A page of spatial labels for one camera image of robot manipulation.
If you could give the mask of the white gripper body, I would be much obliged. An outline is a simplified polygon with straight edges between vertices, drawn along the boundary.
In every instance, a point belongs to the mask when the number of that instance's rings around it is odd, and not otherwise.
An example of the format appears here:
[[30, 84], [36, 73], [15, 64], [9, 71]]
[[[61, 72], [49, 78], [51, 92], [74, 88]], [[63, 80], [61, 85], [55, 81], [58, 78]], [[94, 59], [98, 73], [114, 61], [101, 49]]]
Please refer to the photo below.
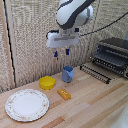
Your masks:
[[46, 46], [49, 48], [57, 48], [75, 45], [79, 42], [79, 34], [73, 35], [61, 34], [58, 30], [52, 30], [47, 33]]

